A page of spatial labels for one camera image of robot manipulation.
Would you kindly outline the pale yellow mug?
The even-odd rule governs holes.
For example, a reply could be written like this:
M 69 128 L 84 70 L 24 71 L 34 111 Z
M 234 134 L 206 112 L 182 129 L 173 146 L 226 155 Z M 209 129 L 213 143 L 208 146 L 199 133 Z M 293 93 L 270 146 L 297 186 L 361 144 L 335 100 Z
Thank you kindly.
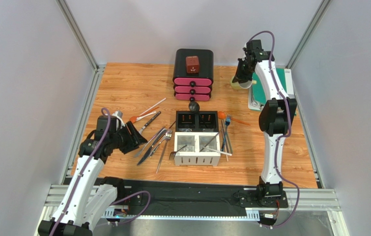
M 244 83 L 239 83 L 238 81 L 234 81 L 231 79 L 230 86 L 232 89 L 240 90 L 240 89 L 251 89 L 253 85 L 256 85 L 256 80 L 246 81 Z

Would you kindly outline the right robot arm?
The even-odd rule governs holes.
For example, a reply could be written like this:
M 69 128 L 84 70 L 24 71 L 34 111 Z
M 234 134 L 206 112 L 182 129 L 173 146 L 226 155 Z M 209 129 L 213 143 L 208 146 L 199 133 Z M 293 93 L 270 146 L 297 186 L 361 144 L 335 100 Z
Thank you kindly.
M 238 60 L 231 85 L 238 89 L 249 89 L 253 75 L 260 79 L 266 103 L 258 122 L 264 133 L 265 155 L 256 201 L 261 206 L 276 203 L 284 195 L 281 175 L 282 155 L 286 137 L 291 135 L 291 126 L 297 101 L 290 98 L 279 80 L 272 51 L 262 48 L 260 40 L 251 39 L 243 48 L 244 57 Z

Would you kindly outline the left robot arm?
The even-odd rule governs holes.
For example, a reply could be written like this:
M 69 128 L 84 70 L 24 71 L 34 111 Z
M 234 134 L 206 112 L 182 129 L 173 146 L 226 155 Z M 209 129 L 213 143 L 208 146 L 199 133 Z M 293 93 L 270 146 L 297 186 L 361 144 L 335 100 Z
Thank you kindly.
M 121 111 L 111 114 L 102 108 L 101 113 L 96 129 L 81 143 L 75 174 L 59 207 L 38 226 L 41 236 L 91 236 L 108 207 L 123 206 L 140 194 L 151 197 L 146 190 L 126 196 L 124 181 L 116 177 L 105 177 L 91 194 L 98 174 L 115 149 L 126 154 L 146 141 L 132 122 L 124 123 Z

